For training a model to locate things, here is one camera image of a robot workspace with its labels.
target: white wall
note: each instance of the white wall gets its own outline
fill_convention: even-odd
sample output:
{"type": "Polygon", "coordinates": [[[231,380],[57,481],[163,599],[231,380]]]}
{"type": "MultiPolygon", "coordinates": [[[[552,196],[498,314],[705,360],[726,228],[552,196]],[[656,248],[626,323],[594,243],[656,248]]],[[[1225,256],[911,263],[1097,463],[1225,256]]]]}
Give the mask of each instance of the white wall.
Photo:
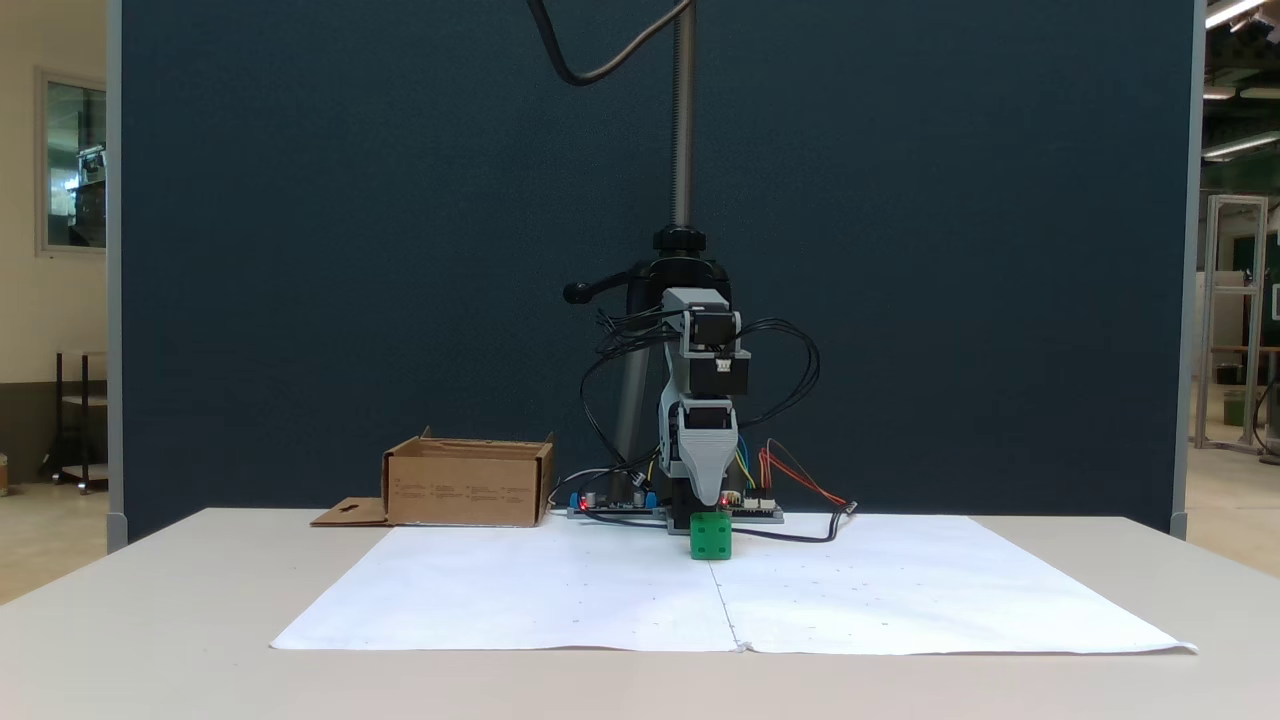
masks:
{"type": "Polygon", "coordinates": [[[0,383],[106,348],[106,259],[36,256],[35,68],[106,79],[106,0],[0,0],[0,383]]]}

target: wire bundle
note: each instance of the wire bundle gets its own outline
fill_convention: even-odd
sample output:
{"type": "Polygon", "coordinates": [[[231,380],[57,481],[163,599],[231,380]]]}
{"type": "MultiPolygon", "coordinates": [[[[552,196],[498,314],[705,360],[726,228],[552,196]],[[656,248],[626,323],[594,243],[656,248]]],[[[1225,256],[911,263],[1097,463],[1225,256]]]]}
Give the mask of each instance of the wire bundle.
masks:
{"type": "Polygon", "coordinates": [[[760,423],[772,420],[777,415],[790,410],[795,404],[804,400],[805,396],[813,391],[813,388],[818,384],[818,378],[822,377],[822,355],[818,352],[818,343],[815,343],[812,337],[801,332],[800,328],[795,327],[790,320],[783,320],[782,318],[762,318],[742,327],[742,329],[733,336],[733,340],[759,332],[777,332],[803,342],[805,348],[805,369],[804,374],[800,375],[800,382],[797,382],[795,388],[792,388],[791,392],[782,398],[782,402],[778,402],[755,418],[739,420],[737,427],[740,428],[759,425],[760,423]]]}
{"type": "Polygon", "coordinates": [[[791,455],[791,451],[783,447],[781,442],[773,438],[765,441],[764,447],[760,448],[759,457],[760,457],[760,487],[767,489],[773,488],[773,469],[776,468],[787,477],[790,477],[791,479],[794,479],[795,482],[826,497],[831,502],[836,505],[849,505],[849,502],[845,498],[822,489],[822,487],[819,487],[818,483],[813,479],[813,475],[810,475],[809,471],[804,469],[804,465],[800,465],[800,461],[795,459],[795,455],[791,455]],[[796,470],[792,470],[791,466],[783,462],[777,456],[777,454],[773,452],[773,446],[777,446],[778,450],[786,454],[786,456],[791,460],[791,462],[795,464],[796,470]]]}
{"type": "MultiPolygon", "coordinates": [[[[649,468],[650,468],[650,471],[652,471],[652,469],[653,469],[653,460],[649,461],[649,468]]],[[[559,488],[570,484],[571,482],[576,480],[577,478],[581,478],[582,475],[591,475],[591,477],[588,478],[588,479],[585,479],[585,480],[582,480],[580,488],[585,488],[588,483],[595,480],[596,478],[603,478],[604,475],[608,475],[611,473],[620,473],[620,471],[626,471],[628,475],[631,475],[631,483],[635,484],[636,487],[643,486],[649,479],[648,475],[641,475],[640,473],[637,473],[635,470],[622,470],[620,468],[590,468],[590,469],[586,469],[586,470],[579,470],[577,473],[573,473],[572,475],[570,475],[567,478],[563,478],[558,483],[556,483],[554,486],[552,486],[552,491],[549,493],[547,493],[547,502],[554,503],[556,502],[556,491],[558,491],[559,488]]]]}
{"type": "Polygon", "coordinates": [[[755,478],[751,475],[751,451],[746,447],[746,439],[742,436],[737,436],[737,451],[733,454],[737,460],[737,466],[742,469],[742,475],[746,478],[746,487],[756,487],[755,478]]]}
{"type": "Polygon", "coordinates": [[[604,337],[595,345],[595,354],[599,355],[599,359],[582,373],[582,380],[577,386],[577,397],[582,401],[582,413],[586,415],[586,421],[591,424],[595,437],[600,438],[600,443],[609,451],[609,456],[618,464],[620,469],[632,470],[644,465],[650,459],[657,457],[658,448],[654,447],[653,451],[632,461],[627,461],[617,446],[613,445],[613,441],[604,434],[604,429],[600,428],[595,414],[591,413],[591,405],[586,401],[586,380],[605,364],[630,352],[648,350],[672,340],[680,340],[678,332],[660,322],[663,318],[676,314],[678,313],[659,311],[658,307],[623,316],[612,316],[603,310],[598,311],[595,322],[604,328],[604,337]]]}

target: clamp handle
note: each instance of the clamp handle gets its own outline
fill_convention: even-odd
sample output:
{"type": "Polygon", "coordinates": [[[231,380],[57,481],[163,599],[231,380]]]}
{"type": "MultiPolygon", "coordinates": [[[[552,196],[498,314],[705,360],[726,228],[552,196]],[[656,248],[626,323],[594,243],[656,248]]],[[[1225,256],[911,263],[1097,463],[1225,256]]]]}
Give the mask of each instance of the clamp handle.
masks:
{"type": "Polygon", "coordinates": [[[630,273],[623,270],[621,273],[613,273],[603,281],[596,281],[594,283],[568,283],[563,290],[564,302],[568,302],[570,305],[586,305],[588,302],[595,300],[596,295],[600,295],[607,290],[622,287],[627,282],[628,277],[630,273]]]}

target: yellow wire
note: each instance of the yellow wire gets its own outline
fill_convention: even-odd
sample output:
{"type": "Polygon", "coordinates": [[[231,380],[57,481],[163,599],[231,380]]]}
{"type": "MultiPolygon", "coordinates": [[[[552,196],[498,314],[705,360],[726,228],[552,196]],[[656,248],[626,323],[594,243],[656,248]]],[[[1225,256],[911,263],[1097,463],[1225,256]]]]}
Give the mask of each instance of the yellow wire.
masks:
{"type": "Polygon", "coordinates": [[[735,452],[733,457],[737,459],[737,466],[741,468],[742,469],[742,474],[746,475],[746,487],[754,488],[755,487],[755,478],[751,477],[751,473],[746,471],[746,462],[742,462],[742,454],[741,452],[735,452]]]}

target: black mount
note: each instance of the black mount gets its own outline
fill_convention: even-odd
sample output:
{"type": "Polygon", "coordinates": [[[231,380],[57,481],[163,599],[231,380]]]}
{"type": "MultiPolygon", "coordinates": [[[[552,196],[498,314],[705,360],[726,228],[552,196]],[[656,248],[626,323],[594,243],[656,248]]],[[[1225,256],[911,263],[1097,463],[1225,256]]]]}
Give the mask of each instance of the black mount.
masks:
{"type": "Polygon", "coordinates": [[[658,258],[640,260],[630,270],[614,273],[594,283],[564,286],[564,301],[586,305],[595,296],[627,286],[627,314],[643,313],[662,304],[662,293],[671,287],[705,287],[733,301],[728,273],[718,263],[703,258],[707,236],[687,225],[667,225],[653,236],[658,258]]]}

